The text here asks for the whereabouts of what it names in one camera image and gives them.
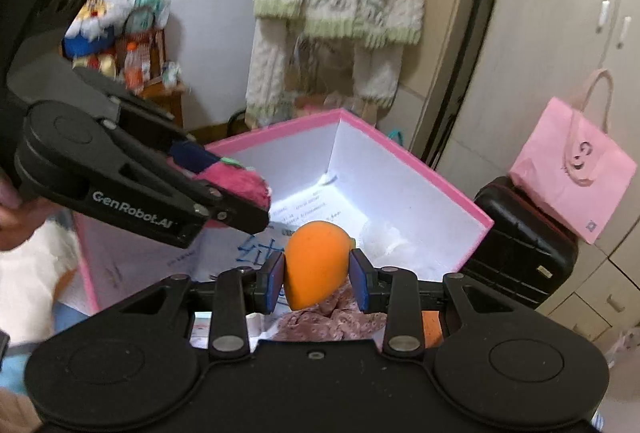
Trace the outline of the person's left hand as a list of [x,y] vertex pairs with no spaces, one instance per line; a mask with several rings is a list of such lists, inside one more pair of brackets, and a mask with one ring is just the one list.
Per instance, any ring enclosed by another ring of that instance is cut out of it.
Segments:
[[58,207],[44,199],[25,202],[1,182],[1,331],[24,347],[53,332],[56,287],[67,271],[63,233],[49,217]]

